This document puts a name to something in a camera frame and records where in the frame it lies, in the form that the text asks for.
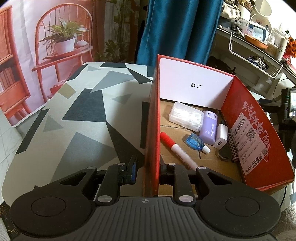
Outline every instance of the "orange plate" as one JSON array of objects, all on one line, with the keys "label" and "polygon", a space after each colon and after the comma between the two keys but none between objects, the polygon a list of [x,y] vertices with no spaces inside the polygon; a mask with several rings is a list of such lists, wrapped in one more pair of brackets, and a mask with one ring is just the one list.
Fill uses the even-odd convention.
[{"label": "orange plate", "polygon": [[87,49],[88,47],[89,47],[89,45],[86,45],[86,46],[80,47],[78,49],[74,49],[71,52],[63,53],[63,54],[57,54],[56,52],[54,52],[53,54],[44,57],[42,60],[45,60],[45,59],[57,60],[57,59],[61,59],[61,58],[66,58],[71,55],[77,54],[77,53]]},{"label": "orange plate", "polygon": [[258,48],[260,48],[260,49],[267,49],[267,45],[266,45],[265,43],[261,42],[261,41],[258,40],[258,39],[253,38],[253,37],[250,36],[250,35],[245,34],[245,35],[244,35],[244,38],[245,38],[248,42],[250,42],[251,44],[255,45],[256,47],[258,47]]}]

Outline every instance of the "white phone charger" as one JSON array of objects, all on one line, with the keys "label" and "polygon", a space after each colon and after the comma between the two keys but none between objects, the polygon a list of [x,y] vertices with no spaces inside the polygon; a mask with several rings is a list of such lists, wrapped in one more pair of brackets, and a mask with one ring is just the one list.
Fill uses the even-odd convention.
[{"label": "white phone charger", "polygon": [[220,124],[216,132],[216,141],[213,144],[213,147],[221,149],[227,143],[227,126]]}]

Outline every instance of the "red marker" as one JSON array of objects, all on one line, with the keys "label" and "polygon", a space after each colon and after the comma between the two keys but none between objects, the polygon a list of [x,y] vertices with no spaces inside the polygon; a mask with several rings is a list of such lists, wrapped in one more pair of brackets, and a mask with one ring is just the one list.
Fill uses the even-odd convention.
[{"label": "red marker", "polygon": [[165,132],[161,132],[160,140],[169,147],[177,156],[180,158],[182,162],[188,165],[192,170],[196,171],[198,165],[195,161],[191,159],[191,157],[181,148],[178,144],[176,144]]}]

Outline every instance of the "plastic box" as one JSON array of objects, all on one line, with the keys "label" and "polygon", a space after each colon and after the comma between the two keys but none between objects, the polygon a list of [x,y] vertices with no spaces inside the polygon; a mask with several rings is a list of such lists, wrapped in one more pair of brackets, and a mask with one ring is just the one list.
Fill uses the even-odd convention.
[{"label": "plastic box", "polygon": [[175,102],[169,114],[169,121],[192,131],[199,132],[203,123],[204,113],[191,106]]},{"label": "plastic box", "polygon": [[249,35],[249,36],[253,36],[254,29],[249,28],[248,26],[242,26],[242,32],[243,32],[244,34]]}]

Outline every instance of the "teal curtain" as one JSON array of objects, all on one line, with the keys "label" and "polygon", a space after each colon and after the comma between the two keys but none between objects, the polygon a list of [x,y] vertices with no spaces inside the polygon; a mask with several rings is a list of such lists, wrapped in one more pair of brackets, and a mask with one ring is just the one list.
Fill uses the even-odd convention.
[{"label": "teal curtain", "polygon": [[205,64],[223,0],[150,0],[137,64],[155,66],[157,54]]}]

